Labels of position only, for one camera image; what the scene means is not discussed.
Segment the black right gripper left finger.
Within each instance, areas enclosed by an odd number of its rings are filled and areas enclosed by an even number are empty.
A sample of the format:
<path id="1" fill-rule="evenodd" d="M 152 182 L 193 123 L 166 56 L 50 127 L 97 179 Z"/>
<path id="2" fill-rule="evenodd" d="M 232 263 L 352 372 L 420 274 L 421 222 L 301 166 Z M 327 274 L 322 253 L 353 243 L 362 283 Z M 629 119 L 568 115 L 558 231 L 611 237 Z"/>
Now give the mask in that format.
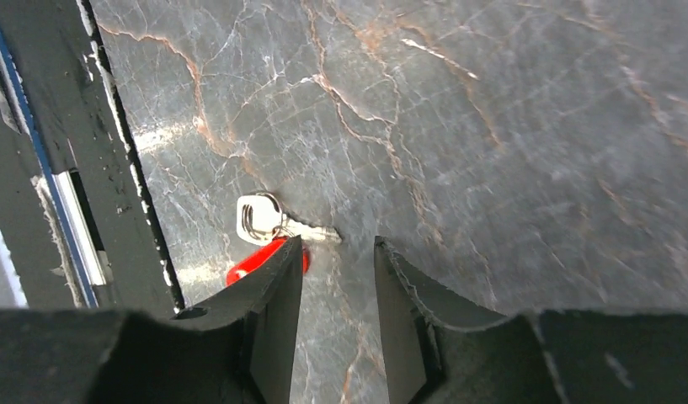
<path id="1" fill-rule="evenodd" d="M 170 320 L 0 310 L 0 403 L 286 403 L 303 258 L 292 237 Z"/>

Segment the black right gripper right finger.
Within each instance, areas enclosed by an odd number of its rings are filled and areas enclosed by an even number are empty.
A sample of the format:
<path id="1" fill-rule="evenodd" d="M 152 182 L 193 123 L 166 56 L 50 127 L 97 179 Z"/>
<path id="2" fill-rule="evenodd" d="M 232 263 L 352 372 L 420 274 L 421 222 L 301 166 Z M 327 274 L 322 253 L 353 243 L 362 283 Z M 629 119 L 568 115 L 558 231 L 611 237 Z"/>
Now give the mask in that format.
<path id="1" fill-rule="evenodd" d="M 688 310 L 491 311 L 374 242 L 392 403 L 688 403 Z"/>

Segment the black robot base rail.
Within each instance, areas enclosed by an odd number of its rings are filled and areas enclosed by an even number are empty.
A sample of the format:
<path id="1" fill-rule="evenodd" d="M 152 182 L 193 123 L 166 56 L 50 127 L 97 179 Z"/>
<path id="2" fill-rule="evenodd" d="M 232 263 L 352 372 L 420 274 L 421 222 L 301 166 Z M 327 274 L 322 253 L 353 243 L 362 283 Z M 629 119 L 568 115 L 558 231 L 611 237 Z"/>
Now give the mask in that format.
<path id="1" fill-rule="evenodd" d="M 184 299 L 87 1 L 0 1 L 0 306 Z"/>

